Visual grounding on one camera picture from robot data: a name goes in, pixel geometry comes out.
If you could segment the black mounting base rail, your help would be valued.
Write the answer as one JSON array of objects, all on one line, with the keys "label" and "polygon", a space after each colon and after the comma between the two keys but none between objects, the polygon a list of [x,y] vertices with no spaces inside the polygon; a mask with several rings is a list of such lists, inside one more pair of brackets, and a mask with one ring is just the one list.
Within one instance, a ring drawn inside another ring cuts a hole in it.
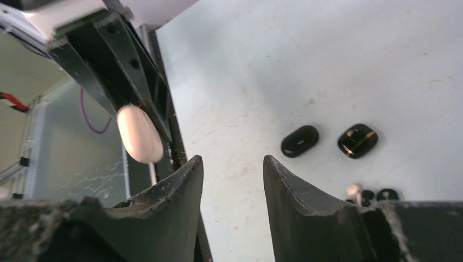
[{"label": "black mounting base rail", "polygon": [[[135,29],[142,43],[145,45],[148,53],[154,60],[154,64],[162,74],[164,82],[168,85],[167,74],[164,68],[164,62],[159,47],[158,37],[155,29],[150,29],[147,25],[143,24]],[[175,111],[174,103],[171,98],[170,87],[168,90],[168,104],[169,118],[168,123],[173,138],[172,143],[164,145],[165,153],[161,165],[161,174],[166,177],[187,162],[187,155],[181,135],[177,114]],[[209,241],[206,234],[206,229],[202,215],[198,218],[197,236],[195,241],[194,261],[213,261]]]}]

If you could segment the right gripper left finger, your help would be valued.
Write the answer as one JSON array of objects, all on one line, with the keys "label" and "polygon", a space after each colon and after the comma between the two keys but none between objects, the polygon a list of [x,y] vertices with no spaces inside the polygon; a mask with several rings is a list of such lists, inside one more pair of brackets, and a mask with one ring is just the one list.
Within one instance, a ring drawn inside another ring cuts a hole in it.
[{"label": "right gripper left finger", "polygon": [[193,261],[204,166],[192,157],[143,192],[98,199],[1,201],[1,261]]}]

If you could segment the black gold-striped charging case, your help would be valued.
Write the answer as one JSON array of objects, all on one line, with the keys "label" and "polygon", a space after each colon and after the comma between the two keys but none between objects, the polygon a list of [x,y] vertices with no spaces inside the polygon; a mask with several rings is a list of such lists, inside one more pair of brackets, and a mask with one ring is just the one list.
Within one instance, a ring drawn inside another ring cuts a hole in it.
[{"label": "black gold-striped charging case", "polygon": [[337,141],[339,150],[350,159],[369,153],[378,143],[378,134],[369,126],[357,123],[341,134]]}]

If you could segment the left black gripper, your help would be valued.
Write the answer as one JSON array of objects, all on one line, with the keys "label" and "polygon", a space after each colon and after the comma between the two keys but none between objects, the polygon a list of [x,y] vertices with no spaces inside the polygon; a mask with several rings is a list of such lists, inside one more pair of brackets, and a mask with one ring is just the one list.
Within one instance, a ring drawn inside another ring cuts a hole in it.
[{"label": "left black gripper", "polygon": [[[1,32],[19,42],[30,52],[48,57],[47,44],[71,28],[78,27],[97,14],[110,9],[103,0],[1,1]],[[128,82],[124,92],[136,96],[142,109],[167,142],[172,141],[167,115],[153,101],[151,88],[159,90],[161,76],[149,58],[133,27],[118,12],[108,11],[94,22],[94,27],[114,56]],[[63,68],[108,114],[116,119],[116,110],[104,86],[88,62],[69,44],[51,47],[49,56]]]}]

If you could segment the black ear-hook earbud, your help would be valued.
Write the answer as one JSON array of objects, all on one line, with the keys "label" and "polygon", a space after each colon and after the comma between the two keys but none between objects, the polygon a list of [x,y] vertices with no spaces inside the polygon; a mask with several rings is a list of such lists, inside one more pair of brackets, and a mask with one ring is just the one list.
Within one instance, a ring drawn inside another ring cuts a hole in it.
[{"label": "black ear-hook earbud", "polygon": [[[362,207],[371,206],[375,200],[374,192],[368,189],[363,190],[362,197],[363,197]],[[353,197],[346,199],[345,202],[350,203],[350,204],[356,204]]]},{"label": "black ear-hook earbud", "polygon": [[381,189],[376,195],[377,201],[399,201],[400,197],[396,190],[391,188]]}]

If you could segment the black oval charging case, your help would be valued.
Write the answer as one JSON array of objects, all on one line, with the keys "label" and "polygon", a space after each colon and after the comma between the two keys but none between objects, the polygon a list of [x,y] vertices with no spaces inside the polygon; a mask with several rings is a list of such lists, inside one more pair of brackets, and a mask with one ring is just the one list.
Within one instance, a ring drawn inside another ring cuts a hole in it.
[{"label": "black oval charging case", "polygon": [[312,125],[305,125],[287,135],[282,140],[280,149],[284,156],[296,158],[313,148],[318,140],[317,128]]}]

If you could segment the pink earbud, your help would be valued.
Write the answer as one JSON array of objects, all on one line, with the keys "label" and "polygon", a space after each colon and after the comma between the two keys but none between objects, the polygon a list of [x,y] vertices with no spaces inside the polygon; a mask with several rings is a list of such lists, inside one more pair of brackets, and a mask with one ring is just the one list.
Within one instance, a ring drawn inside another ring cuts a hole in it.
[{"label": "pink earbud", "polygon": [[361,185],[359,185],[359,184],[350,185],[346,189],[346,193],[348,194],[348,196],[354,198],[354,201],[358,206],[363,205],[363,197],[362,197],[363,188],[362,188]]}]

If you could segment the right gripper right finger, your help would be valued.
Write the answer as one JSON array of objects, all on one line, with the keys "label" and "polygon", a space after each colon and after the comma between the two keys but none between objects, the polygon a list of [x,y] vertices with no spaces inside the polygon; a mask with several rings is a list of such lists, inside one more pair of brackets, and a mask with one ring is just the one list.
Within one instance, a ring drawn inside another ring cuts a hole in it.
[{"label": "right gripper right finger", "polygon": [[462,203],[380,201],[361,207],[263,159],[276,261],[462,261]]}]

